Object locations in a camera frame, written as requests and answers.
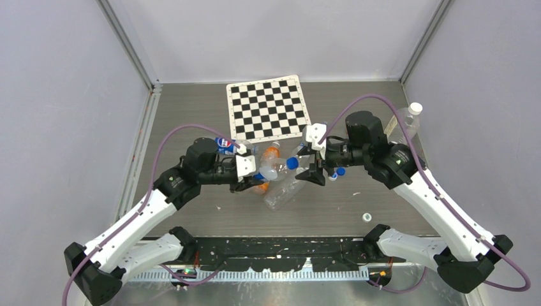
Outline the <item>clear plastic bottle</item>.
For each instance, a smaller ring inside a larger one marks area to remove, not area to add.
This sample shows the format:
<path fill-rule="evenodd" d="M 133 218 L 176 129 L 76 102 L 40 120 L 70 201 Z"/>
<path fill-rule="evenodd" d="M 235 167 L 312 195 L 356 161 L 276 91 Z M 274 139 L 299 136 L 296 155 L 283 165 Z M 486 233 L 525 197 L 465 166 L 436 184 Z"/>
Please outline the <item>clear plastic bottle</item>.
<path fill-rule="evenodd" d="M 264 203 L 271 211 L 277 211 L 282 206 L 291 201 L 307 184 L 304 180 L 299 180 L 296 175 L 308 170 L 308 167 L 297 168 L 292 174 L 282 180 L 278 186 L 275 186 L 263 198 Z"/>

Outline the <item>clear Pepsi bottle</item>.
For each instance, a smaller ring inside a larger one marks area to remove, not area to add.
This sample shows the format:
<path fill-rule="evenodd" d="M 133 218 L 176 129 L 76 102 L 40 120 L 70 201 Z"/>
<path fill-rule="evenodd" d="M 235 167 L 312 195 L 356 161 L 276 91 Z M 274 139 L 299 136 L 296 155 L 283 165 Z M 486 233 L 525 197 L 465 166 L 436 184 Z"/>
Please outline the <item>clear Pepsi bottle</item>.
<path fill-rule="evenodd" d="M 287 178 L 295 170 L 289 170 L 286 166 L 286 160 L 283 158 L 274 158 L 269 161 L 269 165 L 264 168 L 267 170 L 267 173 L 263 173 L 263 176 L 268 181 L 279 181 Z"/>

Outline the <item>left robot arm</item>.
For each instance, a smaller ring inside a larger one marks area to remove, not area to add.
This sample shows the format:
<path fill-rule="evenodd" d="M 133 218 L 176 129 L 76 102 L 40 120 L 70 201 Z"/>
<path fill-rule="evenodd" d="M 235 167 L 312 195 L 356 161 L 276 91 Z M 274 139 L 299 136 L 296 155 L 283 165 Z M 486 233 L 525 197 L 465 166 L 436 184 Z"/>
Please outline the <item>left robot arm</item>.
<path fill-rule="evenodd" d="M 75 284 L 91 305 L 108 303 L 137 274 L 158 264 L 177 260 L 190 263 L 195 239 L 177 226 L 152 244 L 136 244 L 150 230 L 200 195 L 202 186 L 228 185 L 232 192 L 260 184 L 256 179 L 253 144 L 232 142 L 233 154 L 220 158 L 219 143 L 198 138 L 151 184 L 139 204 L 94 239 L 71 243 L 64 250 L 70 276 L 66 290 Z"/>

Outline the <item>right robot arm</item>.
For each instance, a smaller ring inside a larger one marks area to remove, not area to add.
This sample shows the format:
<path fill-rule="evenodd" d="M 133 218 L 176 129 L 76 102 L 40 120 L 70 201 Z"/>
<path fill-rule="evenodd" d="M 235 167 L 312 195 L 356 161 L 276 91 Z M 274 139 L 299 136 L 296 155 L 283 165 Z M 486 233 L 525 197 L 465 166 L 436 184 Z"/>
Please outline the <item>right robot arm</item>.
<path fill-rule="evenodd" d="M 411 204 L 436 230 L 439 238 L 407 235 L 379 224 L 364 236 L 371 261 L 405 259 L 435 271 L 451 288 L 469 293 L 492 273 L 513 246 L 505 235 L 479 226 L 439 187 L 429 169 L 409 146 L 389 143 L 381 120 L 371 112 L 354 112 L 345 120 L 347 137 L 327 135 L 325 124 L 303 130 L 300 155 L 312 155 L 299 180 L 325 185 L 325 174 L 336 168 L 363 166 L 367 173 Z"/>

